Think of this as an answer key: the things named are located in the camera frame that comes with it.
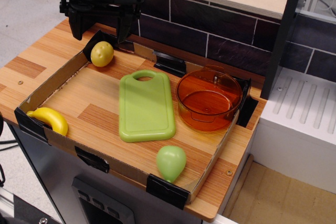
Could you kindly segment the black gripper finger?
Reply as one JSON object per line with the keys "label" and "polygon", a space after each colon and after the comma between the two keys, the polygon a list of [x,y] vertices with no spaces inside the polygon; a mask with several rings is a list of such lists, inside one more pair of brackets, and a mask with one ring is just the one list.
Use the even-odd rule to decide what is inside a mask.
{"label": "black gripper finger", "polygon": [[69,25],[72,35],[77,40],[82,40],[83,34],[96,23],[92,8],[70,5],[68,8]]}
{"label": "black gripper finger", "polygon": [[132,24],[140,18],[140,5],[121,5],[118,7],[117,41],[123,43]]}

